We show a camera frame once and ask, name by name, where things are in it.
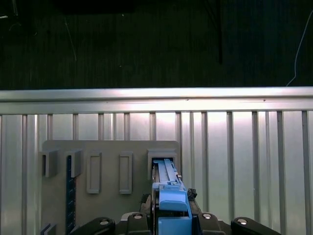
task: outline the gray slot holder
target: gray slot holder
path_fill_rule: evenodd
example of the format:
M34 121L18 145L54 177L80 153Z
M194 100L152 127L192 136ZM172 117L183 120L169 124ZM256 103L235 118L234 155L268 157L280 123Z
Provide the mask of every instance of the gray slot holder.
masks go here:
M43 176L50 178L58 173L58 151L41 152L43 158Z
M152 160L156 159L162 159L162 158L169 158L173 159L173 162L175 164L175 167L177 170L180 170L180 163L177 158L177 153L175 149L148 149L148 180L151 179L151 166L152 166Z
M133 152L119 155L119 193L131 194L133 184Z
M100 193L101 186L101 152L90 152L87 158L87 193Z
M71 178L75 178L83 171L83 157L81 150L72 150L65 153L66 157L71 156Z
M57 234L57 225L56 224L47 224L41 231L40 235L56 235Z

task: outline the gray panel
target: gray panel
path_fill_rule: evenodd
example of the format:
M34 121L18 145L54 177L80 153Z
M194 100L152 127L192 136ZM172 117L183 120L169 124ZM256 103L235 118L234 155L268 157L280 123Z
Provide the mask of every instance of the gray panel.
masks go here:
M99 115L78 115L78 136L80 140L97 140L99 136Z
M115 128L114 139L117 141L123 141L125 138L124 133L124 114L115 114Z
M235 217L254 218L252 113L234 112Z
M133 153L122 152L119 156L119 193L131 194L133 185Z
M130 140L148 141L150 139L150 114L130 114Z
M60 173L55 177L43 178L42 225L57 224L57 234L63 234L65 226L65 152L78 148L84 150L85 165L91 150L97 149L103 154L101 188L106 190L102 190L99 194L88 194L86 193L87 171L84 170L76 177L76 225L83 225L101 216L119 221L122 214L138 210L142 194L151 191L151 181L142 177L147 174L147 149L175 149L180 158L180 146L176 141L46 141L44 150L60 149L61 164ZM129 195L119 194L119 156L124 151L133 152L133 191Z
M114 114L103 114L104 137L105 141L114 140Z
M208 210L207 199L207 156L203 142L202 113L192 114L192 143L194 159L194 187L197 189L197 203L202 211Z
M1 234L22 232L22 116L2 116Z
M181 113L182 180L186 188L194 188L190 113Z
M302 113L284 112L286 218L288 234L305 234Z
M54 140L73 139L73 115L56 114L52 116L52 133Z
M209 211L229 223L227 113L207 113L207 129Z
M156 140L176 140L176 114L156 113Z

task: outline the metal screw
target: metal screw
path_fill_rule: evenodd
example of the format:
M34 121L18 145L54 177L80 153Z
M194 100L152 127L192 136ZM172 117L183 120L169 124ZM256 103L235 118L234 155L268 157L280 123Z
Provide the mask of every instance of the metal screw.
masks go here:
M242 224L242 225L246 225L248 222L244 219L238 219L237 220L238 223Z
M136 215L134 215L134 218L135 218L135 219L141 219L142 216L141 216L140 214L136 214Z
M106 224L108 224L109 222L107 221L107 220L102 220L101 222L100 222L100 225L106 225Z
M203 216L204 218L206 218L206 219L212 218L212 216L211 216L210 214L203 214L202 216Z

